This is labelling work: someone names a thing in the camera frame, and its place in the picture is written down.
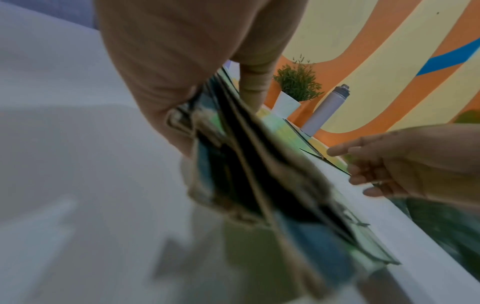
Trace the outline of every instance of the white table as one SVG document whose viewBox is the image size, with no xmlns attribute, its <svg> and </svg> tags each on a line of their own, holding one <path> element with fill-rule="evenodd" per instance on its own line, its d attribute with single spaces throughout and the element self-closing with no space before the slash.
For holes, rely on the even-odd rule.
<svg viewBox="0 0 480 304">
<path fill-rule="evenodd" d="M 190 203 L 180 156 L 96 31 L 0 3 L 0 96 L 0 303 L 292 299 L 271 234 Z M 318 166 L 413 275 L 413 296 L 418 284 L 435 303 L 477 302 L 480 285 L 393 205 Z"/>
</svg>

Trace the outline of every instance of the yellow stripe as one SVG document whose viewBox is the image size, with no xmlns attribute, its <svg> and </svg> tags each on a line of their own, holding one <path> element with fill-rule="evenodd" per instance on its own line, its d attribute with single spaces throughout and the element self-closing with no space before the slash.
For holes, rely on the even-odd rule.
<svg viewBox="0 0 480 304">
<path fill-rule="evenodd" d="M 323 129 L 349 132 L 383 112 L 427 62 L 468 3 L 423 0 L 358 69 L 339 83 L 348 84 L 351 95 Z"/>
<path fill-rule="evenodd" d="M 311 63 L 340 56 L 362 30 L 378 0 L 311 0 L 297 31 L 283 51 Z"/>
<path fill-rule="evenodd" d="M 449 122 L 480 90 L 480 52 L 431 92 L 390 130 Z"/>
</svg>

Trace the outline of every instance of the hand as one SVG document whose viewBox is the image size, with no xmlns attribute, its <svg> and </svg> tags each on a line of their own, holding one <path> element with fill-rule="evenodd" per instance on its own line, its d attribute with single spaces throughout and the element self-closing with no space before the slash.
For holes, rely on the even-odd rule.
<svg viewBox="0 0 480 304">
<path fill-rule="evenodd" d="M 361 137 L 327 151 L 350 154 L 350 183 L 379 183 L 371 197 L 419 197 L 480 206 L 480 125 L 411 128 Z"/>
<path fill-rule="evenodd" d="M 96 0 L 106 49 L 151 125 L 185 154 L 191 141 L 165 126 L 223 63 L 240 63 L 240 97 L 263 103 L 275 65 L 308 0 Z"/>
</svg>

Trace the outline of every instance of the gray water bottle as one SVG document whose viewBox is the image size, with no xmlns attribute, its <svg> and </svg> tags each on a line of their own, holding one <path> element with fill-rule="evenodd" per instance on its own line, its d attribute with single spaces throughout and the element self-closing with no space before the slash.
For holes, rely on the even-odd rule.
<svg viewBox="0 0 480 304">
<path fill-rule="evenodd" d="M 344 104 L 350 95 L 349 87 L 343 84 L 336 87 L 318 106 L 312 116 L 306 121 L 301 130 L 308 136 L 313 136 L 325 122 Z"/>
</svg>

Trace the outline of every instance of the plant pot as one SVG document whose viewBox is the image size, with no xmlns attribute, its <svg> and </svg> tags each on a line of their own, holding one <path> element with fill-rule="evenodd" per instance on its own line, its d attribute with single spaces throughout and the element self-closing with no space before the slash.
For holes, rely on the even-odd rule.
<svg viewBox="0 0 480 304">
<path fill-rule="evenodd" d="M 300 102 L 290 97 L 285 92 L 280 92 L 276 102 L 272 108 L 272 112 L 280 118 L 287 119 L 296 109 L 299 108 Z"/>
</svg>

